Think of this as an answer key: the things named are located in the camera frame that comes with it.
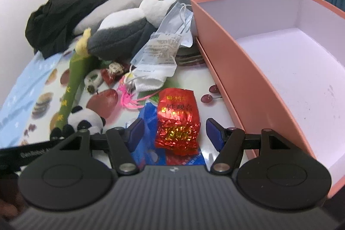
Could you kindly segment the person's left hand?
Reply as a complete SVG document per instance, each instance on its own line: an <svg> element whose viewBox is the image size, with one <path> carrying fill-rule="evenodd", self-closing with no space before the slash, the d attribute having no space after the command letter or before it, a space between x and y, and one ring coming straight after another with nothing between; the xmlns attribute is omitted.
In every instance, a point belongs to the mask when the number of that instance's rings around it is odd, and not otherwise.
<svg viewBox="0 0 345 230"><path fill-rule="evenodd" d="M1 217L12 220L26 209L26 203L16 186L1 187Z"/></svg>

